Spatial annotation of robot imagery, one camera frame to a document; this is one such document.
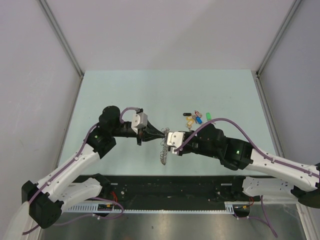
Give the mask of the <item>blue key tag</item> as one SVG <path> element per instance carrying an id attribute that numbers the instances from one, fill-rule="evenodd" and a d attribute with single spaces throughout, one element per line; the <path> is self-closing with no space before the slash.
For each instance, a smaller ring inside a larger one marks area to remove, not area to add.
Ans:
<path id="1" fill-rule="evenodd" d="M 196 122 L 197 122 L 199 125 L 202 125 L 202 124 L 203 124 L 203 121 L 202 121 L 202 119 L 201 119 L 199 116 L 196 116 L 195 120 L 196 120 Z"/>

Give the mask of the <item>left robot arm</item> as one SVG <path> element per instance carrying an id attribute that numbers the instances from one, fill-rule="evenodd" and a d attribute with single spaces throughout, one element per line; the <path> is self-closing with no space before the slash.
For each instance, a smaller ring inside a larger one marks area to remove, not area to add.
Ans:
<path id="1" fill-rule="evenodd" d="M 21 187 L 21 200 L 29 204 L 28 215 L 42 229 L 52 226 L 67 206 L 65 191 L 88 167 L 101 160 L 116 146 L 116 138 L 134 138 L 138 145 L 166 134 L 156 129 L 143 109 L 132 107 L 135 113 L 131 121 L 124 121 L 124 111 L 111 105 L 103 109 L 86 134 L 81 147 L 63 165 L 37 181 L 28 180 Z"/>

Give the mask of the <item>metal disc with keyrings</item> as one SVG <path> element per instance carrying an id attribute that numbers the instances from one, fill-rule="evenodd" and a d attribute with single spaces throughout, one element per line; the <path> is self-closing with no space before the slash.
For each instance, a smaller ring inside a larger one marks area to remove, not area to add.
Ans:
<path id="1" fill-rule="evenodd" d="M 160 152 L 160 162 L 162 165 L 166 165 L 167 164 L 167 156 L 168 156 L 168 151 L 169 151 L 169 146 L 167 145 L 167 136 L 168 136 L 168 133 L 170 131 L 170 129 L 168 127 L 166 128 L 163 128 L 162 130 L 162 133 L 164 134 L 164 138 L 161 140 L 161 152 Z"/>

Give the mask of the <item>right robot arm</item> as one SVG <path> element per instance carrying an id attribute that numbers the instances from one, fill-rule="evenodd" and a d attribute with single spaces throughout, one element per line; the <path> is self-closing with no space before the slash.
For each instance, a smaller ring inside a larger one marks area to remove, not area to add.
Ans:
<path id="1" fill-rule="evenodd" d="M 194 153 L 218 159 L 221 165 L 233 171 L 249 170 L 270 177 L 262 181 L 245 177 L 241 183 L 233 185 L 230 194 L 237 201 L 247 196 L 281 196 L 294 198 L 310 208 L 320 207 L 319 164 L 295 162 L 268 153 L 249 139 L 226 137 L 212 123 L 195 131 L 169 133 L 166 143 L 178 156 Z"/>

